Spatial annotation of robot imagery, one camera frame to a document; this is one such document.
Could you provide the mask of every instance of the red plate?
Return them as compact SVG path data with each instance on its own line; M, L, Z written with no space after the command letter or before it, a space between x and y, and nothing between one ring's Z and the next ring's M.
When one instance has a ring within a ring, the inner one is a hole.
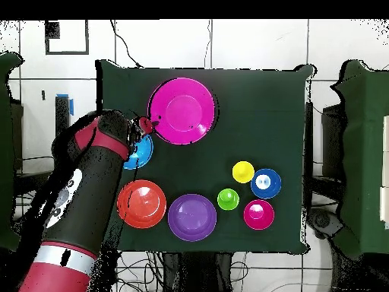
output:
M128 225L150 228L162 220L166 212L166 197L162 189L148 180L135 180L119 193L117 210Z

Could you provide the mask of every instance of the pink plate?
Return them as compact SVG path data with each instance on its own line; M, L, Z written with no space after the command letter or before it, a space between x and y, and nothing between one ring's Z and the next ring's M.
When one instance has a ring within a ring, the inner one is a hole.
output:
M174 78L161 84L149 102L155 130L172 144L190 144L203 138L212 126L215 106L210 91L190 78Z

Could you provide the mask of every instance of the dark green tablecloth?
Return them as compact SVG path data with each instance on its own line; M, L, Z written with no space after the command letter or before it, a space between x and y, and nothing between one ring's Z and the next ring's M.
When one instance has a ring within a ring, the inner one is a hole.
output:
M348 122L343 134L346 192L340 211L346 226L334 242L351 258L366 252L389 253L389 230L379 215L389 72L348 61L334 88L340 92Z
M176 77L193 78L217 98L220 115L212 132L186 145L164 142L153 135L154 152L149 163L138 170L137 179L155 182L165 192L167 208L180 195L196 193L210 199L217 209L217 225L206 239L190 243L169 229L167 212L155 227L137 230L125 225L121 250L184 251L306 251L301 240L302 146L305 118L305 81L310 65L295 71L249 71L204 69L120 68L100 61L103 108L122 111L129 119L134 110L147 114L153 91ZM256 170L269 167L282 179L282 189L269 200L275 210L273 224L263 231L248 228L243 209L256 199L249 183L237 183L232 166L251 162ZM119 190L132 181L134 171L123 170ZM226 187L240 196L234 211L217 206L217 194ZM107 232L120 224L114 207Z
M0 53L0 247L15 251L20 237L11 229L14 213L14 145L8 78L22 63L14 52Z

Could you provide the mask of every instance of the green cup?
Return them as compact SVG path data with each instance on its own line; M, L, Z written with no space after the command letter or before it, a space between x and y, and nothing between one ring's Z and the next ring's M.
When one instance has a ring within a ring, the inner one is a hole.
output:
M224 211L235 209L239 204L238 193L231 188L223 189L217 196L217 204Z

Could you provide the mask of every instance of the magenta cup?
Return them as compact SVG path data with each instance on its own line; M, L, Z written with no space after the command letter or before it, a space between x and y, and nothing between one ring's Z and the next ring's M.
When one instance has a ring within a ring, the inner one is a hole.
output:
M265 230L273 223L274 210L268 202L256 199L246 205L243 218L253 230Z

